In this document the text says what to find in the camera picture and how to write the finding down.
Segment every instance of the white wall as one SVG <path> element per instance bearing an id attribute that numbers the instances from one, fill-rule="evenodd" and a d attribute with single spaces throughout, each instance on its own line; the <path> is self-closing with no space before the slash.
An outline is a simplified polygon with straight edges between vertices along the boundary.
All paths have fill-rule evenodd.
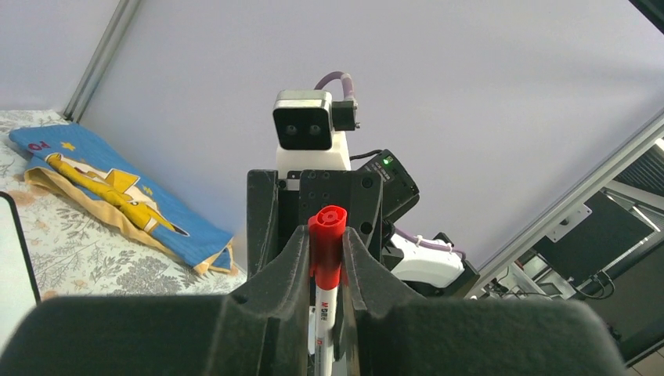
<path id="1" fill-rule="evenodd" d="M 215 224 L 274 167 L 278 91 L 342 70 L 351 152 L 393 150 L 421 188 L 399 225 L 476 266 L 664 104 L 664 38 L 624 0 L 146 0 L 126 36 L 83 123 Z"/>
<path id="2" fill-rule="evenodd" d="M 0 0 L 0 110 L 64 110 L 117 3 Z"/>

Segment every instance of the red marker cap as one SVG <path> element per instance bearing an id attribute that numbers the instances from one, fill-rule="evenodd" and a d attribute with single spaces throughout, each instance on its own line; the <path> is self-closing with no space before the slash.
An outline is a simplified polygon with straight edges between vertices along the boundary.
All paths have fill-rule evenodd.
<path id="1" fill-rule="evenodd" d="M 309 219 L 309 249 L 316 286 L 332 290 L 339 285 L 341 272 L 341 238 L 346 228 L 346 210 L 338 206 L 326 206 Z"/>

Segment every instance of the camera lens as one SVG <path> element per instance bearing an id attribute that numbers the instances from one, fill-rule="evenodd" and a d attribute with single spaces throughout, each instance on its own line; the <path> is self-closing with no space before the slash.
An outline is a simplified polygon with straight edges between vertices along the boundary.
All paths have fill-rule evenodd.
<path id="1" fill-rule="evenodd" d="M 312 125 L 309 127 L 309 134 L 312 136 L 317 136 L 320 134 L 320 127 L 318 125 Z"/>

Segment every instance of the yellow star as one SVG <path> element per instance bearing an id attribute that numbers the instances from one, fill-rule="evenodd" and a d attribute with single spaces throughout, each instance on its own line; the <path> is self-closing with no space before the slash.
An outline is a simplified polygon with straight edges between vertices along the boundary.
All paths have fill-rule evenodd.
<path id="1" fill-rule="evenodd" d="M 60 144 L 63 146 L 63 148 L 69 149 L 71 151 L 74 151 L 74 149 L 76 149 L 76 147 L 70 143 L 60 143 Z"/>

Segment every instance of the fluorescent light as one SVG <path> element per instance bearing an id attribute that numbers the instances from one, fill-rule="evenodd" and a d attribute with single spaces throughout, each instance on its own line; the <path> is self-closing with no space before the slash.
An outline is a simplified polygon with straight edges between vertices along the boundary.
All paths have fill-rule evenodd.
<path id="1" fill-rule="evenodd" d="M 643 213 L 641 212 L 641 210 L 639 210 L 639 208 L 637 208 L 636 206 L 633 206 L 632 209 L 634 209 L 634 211 L 635 211 L 636 213 L 638 213 L 638 215 L 640 215 L 641 218 L 643 218 L 643 219 L 645 220 L 645 222 L 647 222 L 650 226 L 652 226 L 652 228 L 655 229 L 655 231 L 657 231 L 657 232 L 660 232 L 660 231 L 661 231 L 661 230 L 659 229 L 659 227 L 657 227 L 657 225 L 655 225 L 655 224 L 654 224 L 654 223 L 653 223 L 648 217 L 645 216 L 645 214 L 643 214 Z"/>

